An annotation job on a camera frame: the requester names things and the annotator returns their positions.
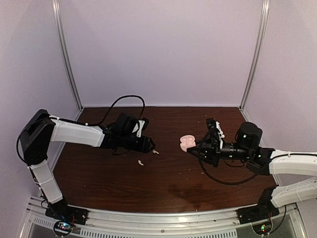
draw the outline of brown wooden surface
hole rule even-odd
[[[81,122],[98,122],[106,108],[87,108]],[[106,123],[120,112],[139,115],[140,108],[115,108]],[[71,205],[123,212],[207,211],[257,203],[262,191],[274,186],[272,177],[257,176],[239,185],[226,186],[210,180],[195,157],[183,152],[179,138],[192,134],[201,139],[207,131],[206,118],[216,118],[226,136],[234,135],[244,119],[237,108],[148,107],[144,116],[159,155],[129,152],[112,156],[111,150],[66,144],[54,170],[60,189]],[[252,175],[247,168],[230,168],[223,161],[209,172],[224,181]]]

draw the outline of white wall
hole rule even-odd
[[[246,105],[251,120],[263,129],[267,147],[317,151],[316,25],[316,1],[270,2],[264,46]],[[281,176],[283,185],[305,178]],[[298,205],[309,237],[315,238],[317,201]]]
[[[125,94],[152,106],[240,105],[261,8],[261,0],[61,1],[83,105]]]
[[[0,238],[17,236],[38,189],[18,159],[15,142],[41,108],[66,118],[77,109],[69,89],[51,1],[0,1]],[[52,145],[52,161],[59,144]]]

